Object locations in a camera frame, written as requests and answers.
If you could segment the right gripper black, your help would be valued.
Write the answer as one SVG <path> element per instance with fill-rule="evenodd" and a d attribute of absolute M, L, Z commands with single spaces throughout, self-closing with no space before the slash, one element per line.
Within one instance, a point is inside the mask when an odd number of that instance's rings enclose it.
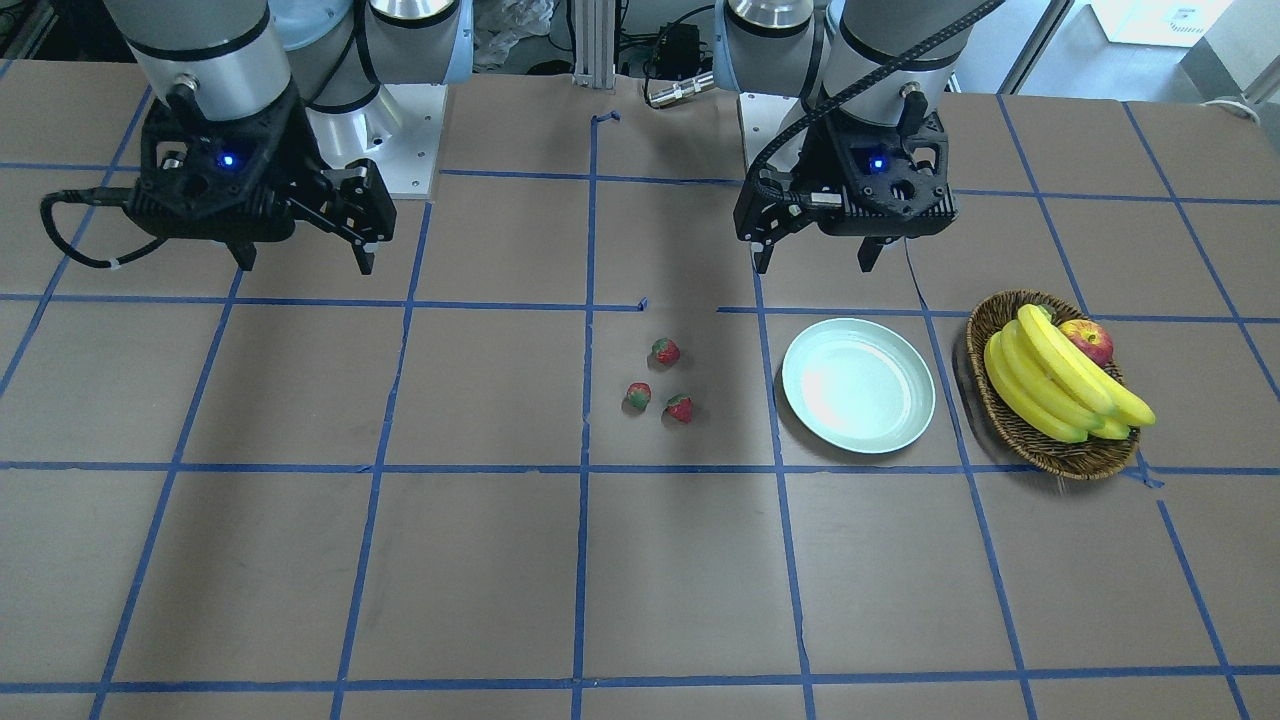
<path fill-rule="evenodd" d="M 361 275 L 372 274 L 376 243 L 394 236 L 378 164 L 329 167 L 294 81 L 253 114 L 212 120 L 179 79 L 150 108 L 141 149 L 129 219 L 157 237 L 227 243 L 242 272 L 253 269 L 256 243 L 289 238 L 297 222 L 351 243 Z"/>

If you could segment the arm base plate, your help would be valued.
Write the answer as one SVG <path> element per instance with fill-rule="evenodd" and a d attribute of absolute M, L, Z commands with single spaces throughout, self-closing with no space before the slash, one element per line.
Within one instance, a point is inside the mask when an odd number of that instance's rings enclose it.
<path fill-rule="evenodd" d="M 430 199 L 449 88 L 384 85 L 358 106 L 308 109 L 320 154 L 334 168 L 367 159 L 393 199 Z"/>
<path fill-rule="evenodd" d="M 742 129 L 744 168 L 749 169 L 760 151 L 771 141 L 773 141 L 781 131 L 790 127 L 795 120 L 800 119 L 805 114 L 806 109 L 803 101 L 797 97 L 767 94 L 740 94 L 739 117 Z M 823 146 L 819 145 L 819 141 L 826 138 L 823 136 L 826 132 L 826 119 L 815 120 L 805 131 L 792 137 L 783 147 L 778 149 L 767 160 L 767 164 L 778 172 L 794 172 L 797 164 L 801 163 L 801 155 L 805 151 L 809 136 L 815 132 L 819 132 L 820 135 L 813 143 L 809 143 L 810 149 L 814 149 L 815 151 L 809 158 L 809 163 L 805 167 L 806 174 L 803 176 L 803 178 L 813 182 L 822 181 L 822 184 L 818 186 L 822 191 L 837 190 L 838 181 L 824 177 L 827 173 L 824 167 L 826 160 L 822 160 L 822 155 L 819 154 L 823 149 Z"/>

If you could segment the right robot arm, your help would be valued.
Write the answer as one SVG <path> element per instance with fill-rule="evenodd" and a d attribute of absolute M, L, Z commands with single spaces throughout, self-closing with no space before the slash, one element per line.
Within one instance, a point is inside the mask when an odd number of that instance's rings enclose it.
<path fill-rule="evenodd" d="M 150 241 L 219 243 L 239 269 L 310 224 L 369 275 L 397 193 L 424 193 L 428 115 L 411 97 L 474 68 L 470 1 L 109 1 L 156 97 L 131 190 L 93 190 Z"/>

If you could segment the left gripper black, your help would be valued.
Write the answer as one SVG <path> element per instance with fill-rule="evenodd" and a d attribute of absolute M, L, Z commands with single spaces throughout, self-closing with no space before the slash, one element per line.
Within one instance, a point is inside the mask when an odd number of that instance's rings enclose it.
<path fill-rule="evenodd" d="M 874 270 L 890 238 L 938 234 L 957 218 L 948 186 L 948 136 L 937 111 L 913 135 L 833 111 L 810 126 L 790 170 L 765 164 L 735 204 L 735 234 L 751 243 L 764 275 L 785 236 L 815 225 L 864 237 L 861 273 Z"/>

